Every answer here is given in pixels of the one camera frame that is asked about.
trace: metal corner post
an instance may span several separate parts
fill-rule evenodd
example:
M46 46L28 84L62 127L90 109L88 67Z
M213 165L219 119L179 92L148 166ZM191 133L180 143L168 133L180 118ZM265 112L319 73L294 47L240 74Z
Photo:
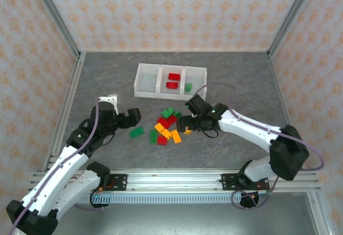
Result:
M74 54L75 57L80 55L80 51L70 34L64 20L62 19L61 15L58 12L58 9L53 2L53 0L42 0L46 8L48 9L51 17L53 18L54 22L56 23L58 29L60 30L62 36L64 37L66 43L68 44L70 50Z
M284 37L286 36L289 28L291 27L293 21L297 17L302 5L306 0L295 0L292 7L290 8L284 22L282 23L279 32L277 33L276 37L274 38L270 49L267 51L268 57L271 58L275 52L278 50L281 42L283 41Z
M82 71L83 62L85 59L85 54L81 54L80 56L76 57L74 68L71 72L68 87L65 91L63 105L61 111L59 113L58 123L55 128L55 132L53 133L53 137L51 139L51 143L49 146L49 151L47 153L47 157L44 161L43 169L46 170L49 166L51 161L51 154L58 154L59 150L62 145L63 134L65 131L65 127L69 118L69 113L71 110L71 106L74 100L74 95L76 92L76 87L79 82L80 74Z

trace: wall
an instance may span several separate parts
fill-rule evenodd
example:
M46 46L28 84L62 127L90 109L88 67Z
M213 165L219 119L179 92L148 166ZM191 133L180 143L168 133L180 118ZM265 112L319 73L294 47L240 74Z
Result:
M343 0L308 0L273 64L291 123L326 160L319 178L342 234Z
M80 50L269 49L294 0L54 0Z
M48 152L74 57L41 0L0 0L0 227Z

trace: green lego brick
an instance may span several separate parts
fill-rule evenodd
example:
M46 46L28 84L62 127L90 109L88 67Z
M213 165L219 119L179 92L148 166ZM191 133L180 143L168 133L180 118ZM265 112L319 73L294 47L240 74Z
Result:
M157 144L157 130L150 130L150 144Z
M162 112L162 116L166 119L166 118L168 118L169 116L171 116L171 113L168 112L168 110L164 110L164 111Z
M186 92L191 91L192 90L192 83L186 84L186 86L184 88L185 88Z
M133 131L130 132L130 137L131 138L135 138L138 137L139 135L143 134L144 130L142 127L138 127L136 129L134 129Z
M175 109L172 107L168 107L167 111L172 115L175 112Z
M177 117L177 118L180 118L180 117L181 117L181 113L180 113L179 111L174 112L174 115L175 115L175 117Z

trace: gray floor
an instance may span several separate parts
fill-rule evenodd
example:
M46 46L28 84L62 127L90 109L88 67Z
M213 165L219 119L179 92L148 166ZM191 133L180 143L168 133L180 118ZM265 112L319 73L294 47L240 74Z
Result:
M64 142L82 120L89 117L95 98L116 93L118 110L139 107L145 134L135 139L118 130L113 141L91 158L109 168L240 168L247 160L266 156L261 148L228 133L210 139L202 133L181 134L182 143L150 145L149 131L160 113L171 106L190 114L185 101L135 98L133 83L138 63L207 67L207 83L225 82L236 87L231 107L245 116L275 126L286 119L266 53L87 53L71 108ZM206 100L226 103L226 87L209 87Z
M54 235L318 234L306 193L274 194L254 211L231 204L117 204L96 212L71 208Z

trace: cable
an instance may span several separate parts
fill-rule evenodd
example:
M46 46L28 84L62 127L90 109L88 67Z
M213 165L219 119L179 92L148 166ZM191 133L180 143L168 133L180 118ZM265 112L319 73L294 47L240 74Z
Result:
M279 180L279 176L277 176L277 178L275 179L275 182L274 182L274 184L273 184L273 187L270 189L271 192L275 189L275 186L277 185L278 180ZM245 194L245 195L248 195L248 196L251 198L251 200L253 201L253 203L254 203L255 206L252 207L252 208L245 208L245 207L240 207L240 206L238 206L236 203L234 203L234 196L235 196L235 194L237 194L237 193L243 193L243 194ZM238 209L240 209L240 210L254 210L254 209L261 208L262 206L264 206L265 204L267 204L267 202L269 201L269 199L270 199L270 195L267 195L267 198L266 198L261 204L257 205L256 202L255 202L255 200L253 200L253 198L249 195L249 193L247 193L247 192L245 192L245 191L243 191L243 190L236 190L236 191L234 191L234 192L231 194L231 203L232 203L232 205L233 205L235 208L238 208Z
M215 132L216 132L216 136L215 137L212 137L212 136L210 136L209 134L207 134L206 132L204 132L203 130L202 130L202 132L204 133L204 135L206 136L206 137L209 137L209 138L217 138L218 136L219 136L219 132L216 130L216 129L213 129Z
M108 145L109 143L111 143L113 138L114 138L114 135L112 135L111 139L106 144L104 144L104 145Z
M93 194L94 194L95 192L97 192L99 188L100 188L100 187L98 187L97 189L95 189L95 190L93 190L93 191L91 192L91 195L90 195L90 204L91 204L91 206L92 206L93 208L95 208L95 209L99 209L99 208L104 209L104 208L108 207L109 204L99 204L100 207L98 207L97 204L94 204L94 203L93 203L93 199L92 199Z
M98 207L98 208L88 208L88 207L82 207L79 204L74 204L73 205L75 208L80 209L80 210L85 210L85 211L98 211L98 210L104 210L105 207Z
M32 204L36 201L37 197L39 196L39 194L42 192L42 190L45 188L45 186L47 185L47 183L49 182L49 180L54 176L54 174L58 171L59 168L63 167L63 165L69 161L71 158L73 158L75 155L77 155L79 152L81 152L86 146L87 144L91 141L91 139L94 136L94 133L96 131L96 127L98 126L98 120L99 120L99 100L97 99L95 102L95 121L94 121L94 127L92 129L92 132L90 134L90 136L88 137L88 139L85 141L85 143L74 153L72 153L70 156L68 156L67 158L65 158L55 169L52 170L52 172L49 174L49 176L45 179L45 181L43 182L42 186L40 186L40 188L37 190L36 194L34 194L34 196L32 197L31 201L27 204L27 206L23 209L23 211L20 213L20 215L18 216L18 218L16 219L16 221L13 223L9 235L13 235L14 230L16 229L18 223L20 222L20 220L22 219L22 217L24 216L24 214L28 211L28 209L32 206Z
M226 83L211 83L211 84L206 84L206 85L202 86L201 88L199 88L199 89L194 93L194 95L195 95L195 94L198 94L199 91L201 91L201 90L204 89L205 87L207 87L207 86L212 86L212 85L223 85L223 86L230 87L230 88L233 89L232 93L236 90L236 88L235 88L234 86L229 85L229 84L226 84ZM287 134L283 134L283 133L281 133L281 132L277 132L277 131L274 131L274 130L265 128L265 127L263 127L263 126L261 126L261 125L258 125L258 124L255 124L255 123L253 123L253 122L250 122L250 121L248 121L248 120L246 120L246 119L243 119L243 118L241 118L239 115L237 115L237 114L235 113L235 111L234 111L233 109L230 108L229 105L230 105L230 96L228 97L227 107L228 107L229 111L231 112L231 114L232 114L235 118L237 118L238 120L240 120L240 121L242 121L242 122L244 122L244 123L246 123L246 124L249 124L249 125L251 125L251 126L253 126L253 127L255 127L255 128L259 128L259 129L261 129L261 130L264 130L264 131L266 131L266 132L273 133L273 134L276 134L276 135L278 135L278 136L281 136L281 137L284 137L284 138L287 138L287 139L291 139L291 140L296 141L296 142L298 142L298 143L301 143L301 144L303 144L304 146L306 146L306 147L308 147L309 149L311 149L312 152L315 153L315 154L319 157L319 159L320 159L320 165L319 165L318 167L315 167L315 168L300 169L300 171L307 171L307 172L318 171L318 170L321 170L321 169L324 167L324 165L325 165L325 160L324 160L324 158L323 158L322 155L318 152L318 150L315 149L315 148L314 148L313 146L311 146L310 144L308 144L308 143L306 143L305 141L302 141L301 139L298 139L298 138L296 138L296 137L289 136L289 135L287 135ZM277 178L275 179L275 182L274 182L272 188L270 189L271 192L275 189L275 186L276 186L276 184L277 184L278 179L279 179L279 177L277 176ZM234 195L235 195L236 193L238 193L238 192L244 193L245 195L249 196L249 197L251 198L251 200L253 201L253 203L255 204L255 207L253 207L253 208L247 208L247 209L249 209L249 210L250 210L250 209L257 209L257 208L260 208L260 207L264 206L264 205L268 202L268 200L269 200L269 195L267 195L267 198L265 199L265 201L263 201L262 204L256 205L255 201L253 200L253 198L251 197L250 194L248 194L247 192L245 192L245 191L243 191L243 190L236 190L236 191L234 191L234 192L232 193L232 195L231 195L231 202L232 202L232 204L233 204L234 207L236 207L236 208L238 208L238 209L241 209L241 210L245 210L245 208L237 206L237 205L234 203L234 201L233 201Z
M199 88L194 94L197 94L199 91L201 91L201 90L204 89L205 87L211 86L211 85L223 85L223 86L227 86L227 87L232 88L234 91L235 91L235 89L236 89L234 86L229 85L229 84L225 84L225 83L211 83L211 84L203 85L203 86L202 86L201 88ZM253 123L253 122L251 122L251 121L248 121L248 120L246 120L246 119L243 119L243 118L241 118L239 115L237 115L237 114L235 113L235 111L234 111L232 108L230 108L229 105L230 105L230 97L228 98L228 101L227 101L227 107L228 107L229 111L231 112L231 114L232 114L235 118L237 118L238 120L240 120L240 121L242 121L242 122L244 122L244 123L246 123L246 124L249 124L249 125L251 125L251 126L253 126L253 127L255 127L255 128L261 129L261 130L263 130L263 131L266 131L266 132L269 132L269 133L273 133L273 134L275 134L275 135L278 135L278 136L281 136L281 137L284 137L284 138L287 138L287 139L296 141L296 142L301 143L301 144L303 144L304 146L308 147L309 149L311 149L312 152L315 153L315 154L319 157L319 159L320 159L320 165L319 165L318 167L315 167L315 168L300 169L300 171L312 172L312 171L318 171L318 170L321 170L322 168L324 168L324 165L325 165L325 160L324 160L324 158L323 158L322 155L318 152L317 149L315 149L313 146L311 146L311 145L308 144L307 142L302 141L301 139L298 139L298 138L296 138L296 137L289 136L289 135L287 135L287 134L284 134L284 133L281 133L281 132L277 132L277 131L271 130L271 129L269 129L269 128L263 127L263 126L261 126L261 125L255 124L255 123Z

